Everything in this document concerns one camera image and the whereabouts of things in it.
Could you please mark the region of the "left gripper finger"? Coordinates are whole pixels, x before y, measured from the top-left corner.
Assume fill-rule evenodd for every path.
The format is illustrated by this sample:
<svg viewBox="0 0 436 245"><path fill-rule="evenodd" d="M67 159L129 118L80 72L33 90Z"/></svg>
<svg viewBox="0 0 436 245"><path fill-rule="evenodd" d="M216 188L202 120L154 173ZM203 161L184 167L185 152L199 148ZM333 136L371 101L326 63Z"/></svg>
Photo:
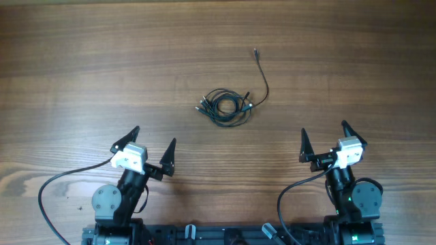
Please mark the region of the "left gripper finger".
<svg viewBox="0 0 436 245"><path fill-rule="evenodd" d="M174 175L174 165L175 165L175 149L176 149L176 138L174 138L166 151L164 152L159 164L161 165L161 170L163 174L167 176Z"/></svg>
<svg viewBox="0 0 436 245"><path fill-rule="evenodd" d="M135 142L140 131L140 127L134 127L127 135L123 136L121 139L113 143L110 148L111 153L117 153L120 150L123 150L126 145L130 142Z"/></svg>

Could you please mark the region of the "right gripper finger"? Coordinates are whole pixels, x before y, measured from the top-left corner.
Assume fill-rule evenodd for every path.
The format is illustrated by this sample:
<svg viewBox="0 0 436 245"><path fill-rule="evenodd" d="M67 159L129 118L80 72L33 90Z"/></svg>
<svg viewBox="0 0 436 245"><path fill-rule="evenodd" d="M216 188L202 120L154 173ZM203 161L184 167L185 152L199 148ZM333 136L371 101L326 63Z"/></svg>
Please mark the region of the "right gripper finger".
<svg viewBox="0 0 436 245"><path fill-rule="evenodd" d="M345 137L356 136L362 144L362 147L367 147L367 141L364 140L358 133L356 133L346 120L341 122L341 126L343 127Z"/></svg>
<svg viewBox="0 0 436 245"><path fill-rule="evenodd" d="M305 128L301 129L301 147L300 147L300 163L307 163L313 161L315 154L312 148L312 145L309 140L309 136Z"/></svg>

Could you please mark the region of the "black USB cable long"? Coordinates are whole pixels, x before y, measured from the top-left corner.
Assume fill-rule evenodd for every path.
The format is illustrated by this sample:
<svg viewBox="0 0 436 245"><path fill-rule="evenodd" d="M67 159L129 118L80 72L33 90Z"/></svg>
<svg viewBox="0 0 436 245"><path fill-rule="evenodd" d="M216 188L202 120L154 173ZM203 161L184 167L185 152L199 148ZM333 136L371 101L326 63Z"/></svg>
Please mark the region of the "black USB cable long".
<svg viewBox="0 0 436 245"><path fill-rule="evenodd" d="M264 102L266 101L266 99L268 98L268 96L269 96L269 91L270 91L270 90L269 90L268 81L267 81L267 79L266 79L266 76L264 75L264 72L263 72L262 66L261 66L261 64L260 64L260 55L259 55L259 52L258 52L258 50L257 50L256 48L253 49L253 54L254 54L255 61L256 61L256 65L258 66L258 69L259 69L260 75L261 75L261 77L262 77L262 79L263 79L263 81L264 81L264 85L265 85L265 88L266 88L266 92L265 92L265 95L264 95L264 97L263 97L263 99L262 99L261 101L259 101L259 102L257 102L257 103L248 103L247 105L244 105L243 108L241 109L242 112L246 112L246 111L248 111L248 110L251 110L251 109L253 109L253 108L256 108L256 107L258 107L259 105L261 105L262 103L264 103Z"/></svg>

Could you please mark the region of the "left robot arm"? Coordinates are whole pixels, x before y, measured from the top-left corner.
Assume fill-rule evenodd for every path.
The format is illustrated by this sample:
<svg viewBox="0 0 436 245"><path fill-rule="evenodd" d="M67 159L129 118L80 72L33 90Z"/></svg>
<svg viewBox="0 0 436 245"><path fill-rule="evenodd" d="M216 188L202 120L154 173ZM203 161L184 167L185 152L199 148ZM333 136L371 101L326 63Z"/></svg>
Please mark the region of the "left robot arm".
<svg viewBox="0 0 436 245"><path fill-rule="evenodd" d="M127 135L113 143L110 164L124 169L116 185L99 187L92 196L95 226L82 234L82 244L154 244L155 238L141 218L133 218L143 193L148 193L149 179L162 180L174 175L176 139L164 152L159 164L148 159L146 146L136 143L140 128L134 127Z"/></svg>

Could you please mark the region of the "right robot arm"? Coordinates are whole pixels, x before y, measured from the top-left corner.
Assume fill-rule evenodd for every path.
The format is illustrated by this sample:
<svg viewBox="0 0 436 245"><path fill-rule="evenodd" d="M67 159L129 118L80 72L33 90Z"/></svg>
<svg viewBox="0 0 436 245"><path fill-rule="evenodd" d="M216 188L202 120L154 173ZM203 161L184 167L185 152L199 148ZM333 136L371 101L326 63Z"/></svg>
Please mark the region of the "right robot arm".
<svg viewBox="0 0 436 245"><path fill-rule="evenodd" d="M299 161L310 163L312 172L324 172L325 187L336 214L324 218L327 244L385 244L380 218L382 185L370 178L355 178L352 165L361 162L367 142L346 120L341 122L344 137L329 152L315 154L305 129L301 130Z"/></svg>

